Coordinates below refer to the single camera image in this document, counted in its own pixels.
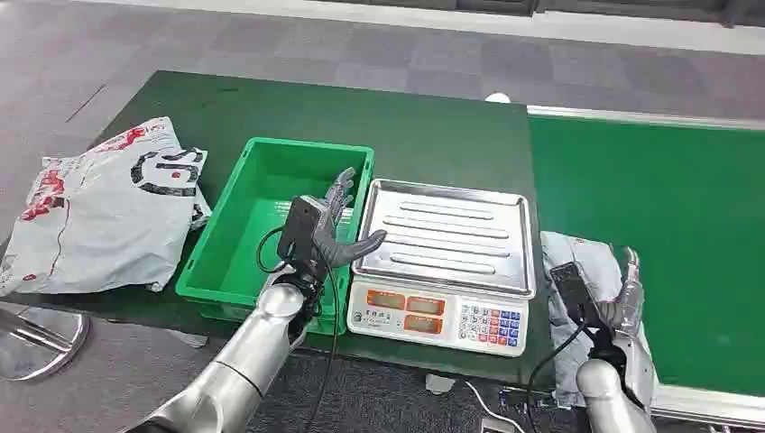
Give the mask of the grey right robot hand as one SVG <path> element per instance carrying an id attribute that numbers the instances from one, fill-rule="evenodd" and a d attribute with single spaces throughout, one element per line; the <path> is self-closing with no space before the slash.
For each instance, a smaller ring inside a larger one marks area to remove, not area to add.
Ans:
<path id="1" fill-rule="evenodd" d="M 629 246 L 624 247 L 626 270 L 619 294 L 610 301 L 597 301 L 596 307 L 602 322 L 614 333 L 637 338 L 645 300 L 640 281 L 640 257 Z"/>

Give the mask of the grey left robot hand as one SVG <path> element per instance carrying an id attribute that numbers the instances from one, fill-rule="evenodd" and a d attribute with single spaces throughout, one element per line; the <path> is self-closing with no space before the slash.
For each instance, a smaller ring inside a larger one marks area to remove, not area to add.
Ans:
<path id="1" fill-rule="evenodd" d="M 388 232 L 378 229 L 366 238 L 352 244 L 342 244 L 336 239 L 336 228 L 343 210 L 353 201 L 349 195 L 354 186 L 355 169 L 341 171 L 323 198 L 307 196 L 305 200 L 318 211 L 318 222 L 311 239 L 330 268 L 348 265 L 378 250 Z"/>

